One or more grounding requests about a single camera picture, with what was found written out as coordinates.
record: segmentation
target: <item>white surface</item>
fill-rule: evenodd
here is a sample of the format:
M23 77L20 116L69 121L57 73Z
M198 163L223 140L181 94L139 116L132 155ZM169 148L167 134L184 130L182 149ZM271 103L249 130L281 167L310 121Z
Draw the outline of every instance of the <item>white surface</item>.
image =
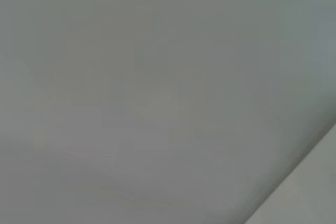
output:
M336 127L311 151L246 224L336 222Z
M334 123L335 17L334 0L0 0L2 134L131 200L242 221Z

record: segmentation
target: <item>white ceiling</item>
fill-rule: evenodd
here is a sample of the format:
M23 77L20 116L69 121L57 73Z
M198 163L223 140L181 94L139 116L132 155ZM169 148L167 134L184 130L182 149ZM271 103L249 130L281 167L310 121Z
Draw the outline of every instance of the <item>white ceiling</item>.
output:
M334 0L0 0L0 127L129 200L243 221L334 123L335 17Z

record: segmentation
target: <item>gray surface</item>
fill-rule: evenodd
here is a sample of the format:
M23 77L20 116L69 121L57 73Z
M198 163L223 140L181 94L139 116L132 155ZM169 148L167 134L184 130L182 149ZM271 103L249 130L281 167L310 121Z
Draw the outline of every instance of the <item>gray surface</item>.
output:
M0 173L2 223L129 224L133 206L108 192L104 176L3 134Z
M321 140L246 224L335 223L336 127Z
M335 17L334 0L0 0L2 130L132 200L243 221L334 123Z

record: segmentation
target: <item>ceiling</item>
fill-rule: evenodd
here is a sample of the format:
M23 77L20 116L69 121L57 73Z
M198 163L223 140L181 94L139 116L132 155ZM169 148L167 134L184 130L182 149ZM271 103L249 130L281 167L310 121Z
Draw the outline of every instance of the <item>ceiling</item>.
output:
M0 127L131 201L241 223L334 124L335 17L334 0L0 0Z

